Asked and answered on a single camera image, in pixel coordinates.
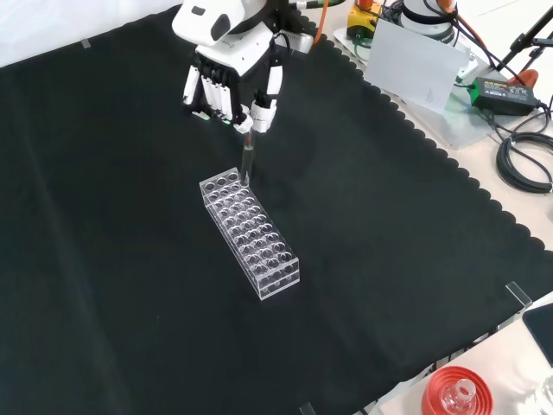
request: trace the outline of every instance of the clear plastic bottle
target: clear plastic bottle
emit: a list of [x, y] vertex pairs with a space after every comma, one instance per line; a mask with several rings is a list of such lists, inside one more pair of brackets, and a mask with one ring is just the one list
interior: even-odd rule
[[553, 415], [553, 374], [536, 388], [531, 404], [539, 410], [537, 415]]
[[451, 415], [471, 415], [476, 407], [476, 385], [469, 379], [446, 385], [440, 394], [444, 411]]

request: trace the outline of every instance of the red bottle cap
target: red bottle cap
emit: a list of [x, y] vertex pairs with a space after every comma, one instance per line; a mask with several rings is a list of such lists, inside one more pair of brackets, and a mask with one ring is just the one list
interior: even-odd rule
[[486, 382], [475, 372], [457, 366], [444, 367], [432, 375], [424, 391], [423, 415], [448, 415], [442, 406], [442, 389], [454, 385], [461, 379], [469, 379], [476, 385], [476, 406], [473, 415], [491, 415], [493, 397]]

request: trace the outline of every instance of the white sheet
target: white sheet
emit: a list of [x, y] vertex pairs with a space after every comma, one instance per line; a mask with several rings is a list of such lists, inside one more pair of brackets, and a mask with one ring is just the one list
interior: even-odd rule
[[381, 20], [372, 40], [365, 80], [442, 114], [468, 54]]
[[0, 67], [180, 3], [182, 0], [0, 0]]

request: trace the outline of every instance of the white robotic hand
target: white robotic hand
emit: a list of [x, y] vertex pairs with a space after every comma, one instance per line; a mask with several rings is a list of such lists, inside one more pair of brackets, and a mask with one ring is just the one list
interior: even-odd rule
[[[199, 45], [184, 88], [185, 109], [203, 118], [220, 118], [243, 134], [252, 129], [267, 132], [283, 81], [276, 39], [281, 30], [302, 30], [289, 0], [185, 0], [173, 30]], [[289, 48], [288, 37], [283, 39]], [[248, 111], [238, 87], [255, 70], [267, 71], [267, 84], [256, 91]]]

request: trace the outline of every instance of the black cloth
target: black cloth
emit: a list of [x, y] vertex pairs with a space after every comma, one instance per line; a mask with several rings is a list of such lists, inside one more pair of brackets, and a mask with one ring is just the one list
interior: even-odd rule
[[[349, 415], [553, 290], [553, 256], [329, 41], [286, 63], [252, 187], [301, 264], [260, 302], [198, 183], [176, 9], [0, 70], [0, 410]], [[251, 102], [251, 95], [243, 101]]]

